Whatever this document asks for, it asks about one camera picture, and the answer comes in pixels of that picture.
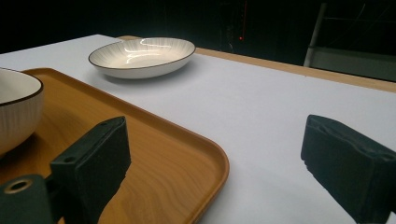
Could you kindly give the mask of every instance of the white bowl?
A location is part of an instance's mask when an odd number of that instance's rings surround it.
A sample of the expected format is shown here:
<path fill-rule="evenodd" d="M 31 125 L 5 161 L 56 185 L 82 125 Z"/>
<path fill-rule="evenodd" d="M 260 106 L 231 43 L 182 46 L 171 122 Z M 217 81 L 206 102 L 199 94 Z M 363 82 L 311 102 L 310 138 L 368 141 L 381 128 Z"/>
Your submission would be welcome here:
<path fill-rule="evenodd" d="M 42 113 L 43 90 L 38 78 L 0 68 L 0 158 L 35 131 Z"/>
<path fill-rule="evenodd" d="M 195 46 L 190 41 L 156 37 L 106 45 L 92 52 L 88 59 L 108 76 L 147 78 L 176 71 L 194 52 Z"/>

